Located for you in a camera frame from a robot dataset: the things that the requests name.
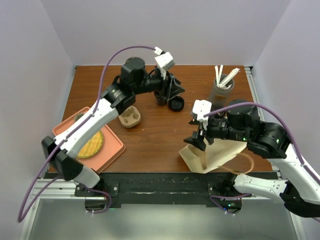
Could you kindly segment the brown paper bag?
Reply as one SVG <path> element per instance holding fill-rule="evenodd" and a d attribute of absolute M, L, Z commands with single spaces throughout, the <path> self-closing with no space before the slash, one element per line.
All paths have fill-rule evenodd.
<path fill-rule="evenodd" d="M 223 169 L 235 175 L 248 174 L 255 166 L 254 159 L 243 150 L 246 142 L 216 139 L 213 144 L 204 141 L 206 149 L 202 151 L 191 144 L 187 144 L 178 153 L 193 173 L 206 174 L 215 169 Z M 244 172 L 224 166 L 227 162 L 241 155 L 250 162 L 250 169 Z"/>

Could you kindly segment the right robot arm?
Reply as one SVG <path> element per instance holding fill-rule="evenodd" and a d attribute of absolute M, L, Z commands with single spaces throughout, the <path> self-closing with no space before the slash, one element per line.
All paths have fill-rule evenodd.
<path fill-rule="evenodd" d="M 214 140 L 246 143 L 247 149 L 268 160 L 284 179 L 263 179 L 246 173 L 230 173 L 211 195 L 215 202 L 236 200 L 253 195 L 280 202 L 291 213 L 302 218 L 320 219 L 320 176 L 302 156 L 297 143 L 282 119 L 265 122 L 260 119 L 262 105 L 236 99 L 221 108 L 226 117 L 219 117 L 207 100 L 196 100 L 190 123 L 198 128 L 184 141 L 200 151 Z"/>

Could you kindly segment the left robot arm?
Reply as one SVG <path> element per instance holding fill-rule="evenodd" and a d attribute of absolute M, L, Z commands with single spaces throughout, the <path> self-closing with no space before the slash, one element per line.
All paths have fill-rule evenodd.
<path fill-rule="evenodd" d="M 175 65 L 169 52 L 156 56 L 155 62 L 155 68 L 147 73 L 142 58 L 127 59 L 121 66 L 120 74 L 78 121 L 55 138 L 46 136 L 41 141 L 47 161 L 64 180 L 74 180 L 85 186 L 92 196 L 99 196 L 104 190 L 101 177 L 76 160 L 82 147 L 103 126 L 133 105 L 136 95 L 153 92 L 158 102 L 167 102 L 185 91 L 181 82 L 169 72 Z"/>

